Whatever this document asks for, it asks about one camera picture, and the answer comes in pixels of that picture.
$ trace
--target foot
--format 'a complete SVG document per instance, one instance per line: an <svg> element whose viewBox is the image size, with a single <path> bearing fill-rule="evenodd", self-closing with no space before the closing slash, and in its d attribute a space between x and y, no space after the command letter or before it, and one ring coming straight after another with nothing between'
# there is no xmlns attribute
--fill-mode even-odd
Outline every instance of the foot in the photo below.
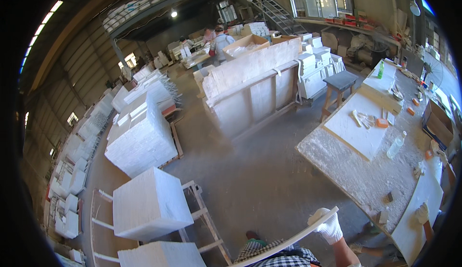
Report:
<svg viewBox="0 0 462 267"><path fill-rule="evenodd" d="M247 236L248 240L250 239L260 240L260 236L258 236L257 233L253 231L247 231L245 235Z"/></svg>
<svg viewBox="0 0 462 267"><path fill-rule="evenodd" d="M353 243L353 244L350 244L350 249L351 251L355 252L355 253L362 253L362 250L363 250L363 245L360 244L360 243Z"/></svg>

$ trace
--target plastic sheet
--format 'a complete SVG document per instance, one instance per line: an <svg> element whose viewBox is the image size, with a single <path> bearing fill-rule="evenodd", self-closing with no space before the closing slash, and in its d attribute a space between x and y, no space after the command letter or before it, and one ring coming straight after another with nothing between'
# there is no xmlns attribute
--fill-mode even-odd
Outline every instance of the plastic sheet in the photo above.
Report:
<svg viewBox="0 0 462 267"><path fill-rule="evenodd" d="M248 51L251 51L254 48L257 48L259 46L260 46L259 44L255 44L254 42L251 42L246 47L236 47L236 48L233 48L233 49L229 49L229 50L226 51L226 53L228 53L228 55L230 55L232 57L239 57L240 55L242 55L242 54L244 54L244 53L246 53Z"/></svg>

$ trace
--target stool seat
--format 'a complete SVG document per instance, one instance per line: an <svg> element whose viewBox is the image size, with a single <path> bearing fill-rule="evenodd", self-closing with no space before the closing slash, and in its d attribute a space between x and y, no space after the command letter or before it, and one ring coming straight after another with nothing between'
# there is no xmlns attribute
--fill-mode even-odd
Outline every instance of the stool seat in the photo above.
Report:
<svg viewBox="0 0 462 267"><path fill-rule="evenodd" d="M321 119L320 122L324 119L325 116L330 116L331 112L327 109L332 106L334 103L337 103L337 108L340 107L343 99L343 93L349 88L350 95L353 94L354 84L356 83L357 75L350 73L349 71L341 71L338 74L334 74L323 79L327 84L327 95L326 102L321 110ZM332 91L337 92L337 98L333 101L330 100Z"/></svg>
<svg viewBox="0 0 462 267"><path fill-rule="evenodd" d="M327 85L330 85L336 91L345 91L350 86L355 84L356 79L358 79L357 75L344 70L337 74L326 77L323 79L323 81L325 81Z"/></svg>

